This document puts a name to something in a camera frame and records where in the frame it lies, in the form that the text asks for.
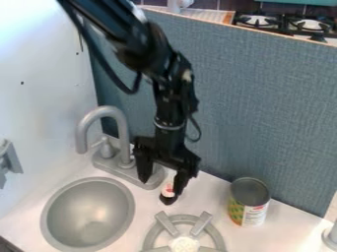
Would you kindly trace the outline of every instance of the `faucet handle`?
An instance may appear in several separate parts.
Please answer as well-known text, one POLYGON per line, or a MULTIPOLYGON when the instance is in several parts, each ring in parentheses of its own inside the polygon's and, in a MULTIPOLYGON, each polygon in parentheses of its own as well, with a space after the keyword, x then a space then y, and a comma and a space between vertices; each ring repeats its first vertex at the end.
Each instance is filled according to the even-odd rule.
POLYGON ((100 154, 102 158, 113 158, 115 151, 107 136, 102 136, 101 139, 92 145, 93 147, 100 146, 100 154))

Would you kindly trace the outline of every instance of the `gray backsplash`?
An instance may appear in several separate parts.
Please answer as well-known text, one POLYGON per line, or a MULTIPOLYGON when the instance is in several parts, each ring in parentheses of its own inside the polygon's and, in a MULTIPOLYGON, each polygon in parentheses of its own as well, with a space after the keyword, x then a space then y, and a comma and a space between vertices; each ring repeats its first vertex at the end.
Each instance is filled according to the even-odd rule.
MULTIPOLYGON (((200 167, 224 179, 254 176, 273 198, 324 216, 337 189, 337 49, 257 31, 147 12, 192 62, 203 131, 188 147, 200 167)), ((121 79, 135 74, 101 49, 121 79)), ((119 91, 93 61, 100 104, 121 108, 132 136, 152 135, 155 106, 143 83, 119 91)), ((104 121, 105 132, 115 125, 104 121)))

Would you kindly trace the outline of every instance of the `silver sink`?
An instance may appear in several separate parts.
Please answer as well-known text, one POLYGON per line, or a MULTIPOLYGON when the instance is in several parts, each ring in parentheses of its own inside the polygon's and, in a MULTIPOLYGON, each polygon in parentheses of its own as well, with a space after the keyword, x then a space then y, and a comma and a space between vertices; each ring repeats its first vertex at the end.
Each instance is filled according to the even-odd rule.
POLYGON ((108 178, 85 178, 49 199, 40 227, 44 238, 60 251, 94 252, 118 239, 134 212, 134 199, 126 186, 108 178))

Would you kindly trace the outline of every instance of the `metal cylinder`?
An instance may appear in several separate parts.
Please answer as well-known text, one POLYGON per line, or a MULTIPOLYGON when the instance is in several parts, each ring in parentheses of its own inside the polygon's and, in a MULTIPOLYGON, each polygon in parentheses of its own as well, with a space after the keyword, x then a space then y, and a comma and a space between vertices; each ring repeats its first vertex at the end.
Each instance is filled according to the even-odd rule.
POLYGON ((257 226, 264 223, 270 193, 260 180, 243 177, 231 185, 228 212, 232 221, 240 226, 257 226))

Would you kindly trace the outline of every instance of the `burner grate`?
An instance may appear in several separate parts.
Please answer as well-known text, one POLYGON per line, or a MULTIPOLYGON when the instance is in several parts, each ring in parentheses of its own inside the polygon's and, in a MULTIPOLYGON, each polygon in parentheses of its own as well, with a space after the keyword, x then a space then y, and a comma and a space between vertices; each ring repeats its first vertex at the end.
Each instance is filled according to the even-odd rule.
POLYGON ((155 216, 157 223, 148 232, 142 252, 226 252, 226 246, 221 233, 211 224, 212 215, 203 212, 201 216, 177 215, 168 217, 165 212, 155 216), (175 227, 179 224, 189 224, 192 228, 188 235, 182 235, 175 227), (168 246, 154 248, 155 241, 163 231, 170 235, 168 246), (216 248, 204 247, 198 236, 205 231, 213 240, 216 248))

